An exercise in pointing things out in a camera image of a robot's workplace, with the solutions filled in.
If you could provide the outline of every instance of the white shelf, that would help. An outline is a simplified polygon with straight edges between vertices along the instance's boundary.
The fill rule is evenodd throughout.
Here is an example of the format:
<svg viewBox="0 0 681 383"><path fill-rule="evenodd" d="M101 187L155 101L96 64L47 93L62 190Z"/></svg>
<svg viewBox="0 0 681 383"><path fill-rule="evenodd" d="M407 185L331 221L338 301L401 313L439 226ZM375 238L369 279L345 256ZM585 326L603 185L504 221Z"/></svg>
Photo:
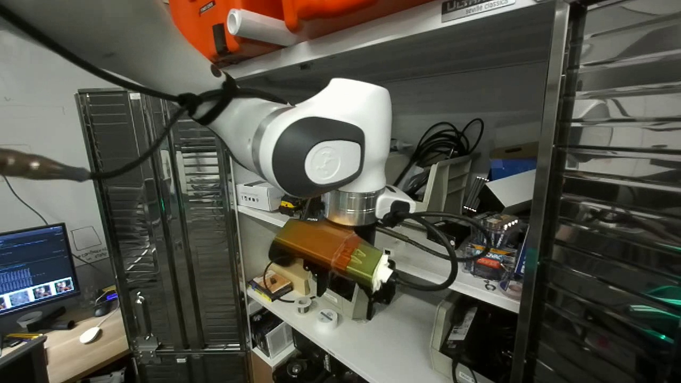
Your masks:
<svg viewBox="0 0 681 383"><path fill-rule="evenodd" d="M265 221L270 226L276 226L276 227L280 227L289 220L288 215L280 215L280 212L253 211L253 209L245 209L245 206L238 206L236 211L243 215L248 215L253 220ZM429 245L433 250L445 254L445 250L429 243L424 237L424 232L410 230L410 227L397 227L397 230L402 234L410 237L412 240L419 240L419 243ZM434 258L434 256L429 256L412 245L407 245L397 238L377 234L377 245L380 250L391 250L393 260L397 264L397 271L407 272L407 274L412 274L412 277L429 281L429 282L445 281L449 274L446 260ZM496 281L487 281L487 279L478 279L478 277L471 274L469 271L463 271L463 264L459 264L458 279L451 282L449 290L459 291L471 298L476 298L481 303L493 305L499 308L520 313L520 301L506 295Z"/></svg>
<svg viewBox="0 0 681 383"><path fill-rule="evenodd" d="M268 358L264 355L261 350L253 347L253 354L264 361L268 364L273 371L284 364L286 359L289 359L294 354L295 354L295 347L294 344L288 344L286 350L280 350L276 355Z"/></svg>
<svg viewBox="0 0 681 383"><path fill-rule="evenodd" d="M294 305L265 303L252 290L248 295L370 383L446 380L427 359L434 305L402 294L380 306L370 321L341 318L338 328L319 331L314 328L319 303L307 314L298 314Z"/></svg>
<svg viewBox="0 0 681 383"><path fill-rule="evenodd" d="M459 26L478 27L478 24L472 24L472 21L491 20L493 15L504 15L504 13L530 9L534 4L538 4L538 2L536 0L510 0L506 7L501 7L501 9L481 10L475 15L463 15L463 18L451 20L451 18L443 18L443 13L441 13L443 2L434 0L434 2L425 2L422 7L407 9L402 13L380 18L380 20L375 20L369 24L359 24L356 27L346 27L346 29L341 29L341 32L334 32L328 36L302 41L294 46L278 49L278 52L227 67L225 70L234 79L252 79L252 77L259 77L259 74L270 74L278 68L292 68L292 67L300 67L307 61L334 58L341 53L373 52L373 55L384 55L384 53L401 55L401 52L404 52L404 49L393 46L395 43L410 41L410 38L424 36L424 34L453 29ZM502 24L504 26L493 26L487 32L490 34L501 32L499 36L504 36L509 32L530 27L523 18L504 18ZM458 41L469 41L469 36L471 36L471 29L462 29L462 34L449 36L449 44L458 43Z"/></svg>

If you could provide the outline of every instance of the white wall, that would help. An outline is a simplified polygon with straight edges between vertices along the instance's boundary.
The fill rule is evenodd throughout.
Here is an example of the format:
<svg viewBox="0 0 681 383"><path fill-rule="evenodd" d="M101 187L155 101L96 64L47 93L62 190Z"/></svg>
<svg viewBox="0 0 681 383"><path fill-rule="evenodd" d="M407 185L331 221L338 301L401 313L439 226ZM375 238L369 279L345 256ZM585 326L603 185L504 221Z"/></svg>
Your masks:
<svg viewBox="0 0 681 383"><path fill-rule="evenodd" d="M74 93L110 88L0 24L0 147L88 167ZM104 246L91 182L11 178L14 190L52 223L65 221L74 254ZM0 178L0 232L40 226Z"/></svg>

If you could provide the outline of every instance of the monitor screen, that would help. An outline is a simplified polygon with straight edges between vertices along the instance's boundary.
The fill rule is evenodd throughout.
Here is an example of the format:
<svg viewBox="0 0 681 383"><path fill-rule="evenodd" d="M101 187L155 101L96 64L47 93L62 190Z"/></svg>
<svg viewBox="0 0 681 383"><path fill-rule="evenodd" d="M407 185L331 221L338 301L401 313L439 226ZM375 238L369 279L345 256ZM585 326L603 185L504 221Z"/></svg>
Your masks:
<svg viewBox="0 0 681 383"><path fill-rule="evenodd" d="M0 234L0 318L78 294L65 227Z"/></svg>

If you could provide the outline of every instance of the computer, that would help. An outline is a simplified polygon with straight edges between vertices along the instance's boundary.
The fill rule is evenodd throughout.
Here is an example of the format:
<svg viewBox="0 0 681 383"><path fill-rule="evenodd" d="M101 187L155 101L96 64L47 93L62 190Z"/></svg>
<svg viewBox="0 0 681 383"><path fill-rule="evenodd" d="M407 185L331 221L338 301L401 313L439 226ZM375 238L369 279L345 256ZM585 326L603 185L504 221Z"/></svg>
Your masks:
<svg viewBox="0 0 681 383"><path fill-rule="evenodd" d="M78 295L65 226L0 234L0 319L20 314L24 330L69 328L58 318Z"/></svg>

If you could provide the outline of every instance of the desk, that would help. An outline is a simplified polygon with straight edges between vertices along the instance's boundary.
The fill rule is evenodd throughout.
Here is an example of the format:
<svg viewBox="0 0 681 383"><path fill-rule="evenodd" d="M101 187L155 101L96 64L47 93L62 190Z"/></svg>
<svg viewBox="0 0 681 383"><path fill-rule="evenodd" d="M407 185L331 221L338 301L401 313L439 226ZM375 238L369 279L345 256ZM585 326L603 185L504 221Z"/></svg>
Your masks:
<svg viewBox="0 0 681 383"><path fill-rule="evenodd" d="M76 328L69 331L47 334L47 374L52 383L76 380L127 355L121 311L110 311L104 323L102 319L104 318L88 318L76 321ZM102 323L101 338L90 344L78 342L78 336L97 323Z"/></svg>

